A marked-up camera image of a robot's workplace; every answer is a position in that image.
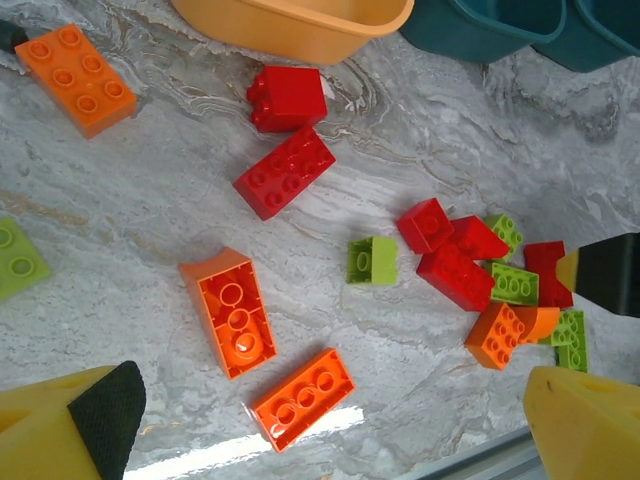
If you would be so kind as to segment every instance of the black object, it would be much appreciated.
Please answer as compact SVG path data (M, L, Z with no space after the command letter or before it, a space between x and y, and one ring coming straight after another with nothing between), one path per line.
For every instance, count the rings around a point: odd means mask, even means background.
M128 361L67 406L103 480L122 480L145 405L140 370Z
M27 32L15 23L0 20L0 50L16 53L16 47L29 41Z
M640 233L581 247L576 293L617 315L640 318Z

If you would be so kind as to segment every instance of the white marble veining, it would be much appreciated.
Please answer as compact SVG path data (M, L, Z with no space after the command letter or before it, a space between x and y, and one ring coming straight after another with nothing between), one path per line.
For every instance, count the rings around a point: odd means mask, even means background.
M198 35L164 0L5 0L0 18L78 23L139 97L86 141L0 56L0 214L55 272L0 305L0 390L135 360L148 403L127 479L391 479L514 430L551 349L479 367L462 345L475 315L415 275L394 219L437 196L454 216L508 212L528 242L640 229L636 60L581 75L527 49L483 68L376 40L321 69L337 164L263 223L231 182L285 138L258 134L244 100L281 60ZM345 284L347 241L371 234L399 240L395 287ZM176 268L224 245L254 259L280 351L234 382ZM593 372L638 383L638 320L577 306ZM245 405L323 346L357 389L276 454Z

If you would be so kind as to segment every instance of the toy building block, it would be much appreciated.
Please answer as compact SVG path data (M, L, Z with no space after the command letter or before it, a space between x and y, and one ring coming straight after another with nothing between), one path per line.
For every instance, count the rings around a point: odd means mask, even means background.
M535 367L524 411L549 479L638 478L638 405L640 387L635 385Z
M51 275L18 224L0 218L0 302Z
M589 357L586 349L572 348L571 345L560 345L556 347L556 351L558 352L559 367L589 373Z
M578 333L584 333L584 312L565 310L560 314L558 326L551 335L540 340L541 345L559 347L561 345L579 345Z
M573 294L556 277L556 263L564 255L562 241L524 247L525 268L540 277L538 305L541 307L573 307Z
M492 303L480 314L464 345L483 367L504 370L524 331L509 305Z
M370 237L349 243L347 283L395 285L398 247L390 237Z
M422 257L417 274L468 312L482 312L489 305L495 281L453 243Z
M123 478L145 404L131 361L0 393L0 478Z
M211 348L230 380L276 356L250 258L225 248L217 257L179 268Z
M293 132L327 116L320 71L266 66L247 89L251 123L259 132Z
M432 253L453 233L453 225L440 202L431 198L414 205L396 222L414 253Z
M509 245L498 237L475 215L451 220L453 234L449 238L472 260L503 258L509 253Z
M491 231L498 235L507 245L509 245L509 253L501 258L503 262L507 262L516 252L524 237L515 228L515 222L511 217L505 214L492 215L484 219Z
M282 452L355 389L338 352L328 348L253 404L251 410Z
M556 275L611 313L640 318L640 232L579 248L558 260Z
M76 25L18 45L16 54L86 138L136 110L136 96Z
M489 262L487 270L496 281L491 290L491 300L515 305L538 305L537 273L497 262Z
M558 365L571 370L588 373L589 358L587 354L587 330L584 322L584 312L580 310L567 310L562 312L562 323L569 326L571 342L556 347Z
M538 343L549 337L557 328L560 318L558 307L512 307L520 321L524 323L524 332L519 343Z
M276 215L336 159L313 128L304 127L233 184L262 219Z

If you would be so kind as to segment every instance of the plastic bin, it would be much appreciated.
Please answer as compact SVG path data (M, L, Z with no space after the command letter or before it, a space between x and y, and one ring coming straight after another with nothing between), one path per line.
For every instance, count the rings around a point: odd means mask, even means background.
M555 40L566 10L565 0L417 0L400 31L422 50L491 63Z
M414 0L172 0L200 32L310 63L338 63L396 31Z
M567 25L543 55L576 72L591 72L640 55L638 0L567 0Z

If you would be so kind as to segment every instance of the orange bin rim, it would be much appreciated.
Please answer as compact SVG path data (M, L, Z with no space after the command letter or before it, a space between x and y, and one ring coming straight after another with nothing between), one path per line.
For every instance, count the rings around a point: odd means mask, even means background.
M257 8L284 15L286 17L303 20L308 23L322 26L330 30L337 30L365 37L382 37L398 30L407 18L411 10L413 10L414 0L386 0L387 2L395 2L398 5L403 2L402 8L399 9L395 17L381 25L366 25L358 22L346 20L344 18L335 17L326 13L318 12L307 7L295 5L292 0L238 0L241 3L251 5Z

